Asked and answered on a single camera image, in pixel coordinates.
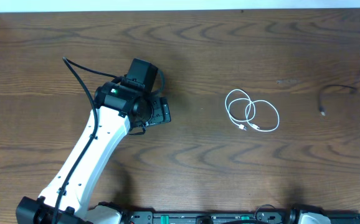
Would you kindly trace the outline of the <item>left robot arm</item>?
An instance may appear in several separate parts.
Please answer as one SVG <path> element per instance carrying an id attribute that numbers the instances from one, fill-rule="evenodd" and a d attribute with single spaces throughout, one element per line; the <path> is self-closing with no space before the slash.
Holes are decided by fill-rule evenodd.
<path id="1" fill-rule="evenodd" d="M 112 76 L 92 95 L 87 125 L 50 184 L 33 200 L 23 197 L 16 208 L 18 223 L 122 223 L 124 214 L 110 203 L 89 209 L 93 190 L 121 140 L 140 128 L 171 121 L 162 88 L 153 88 L 164 73 L 152 63 L 133 59 L 128 73 Z"/>

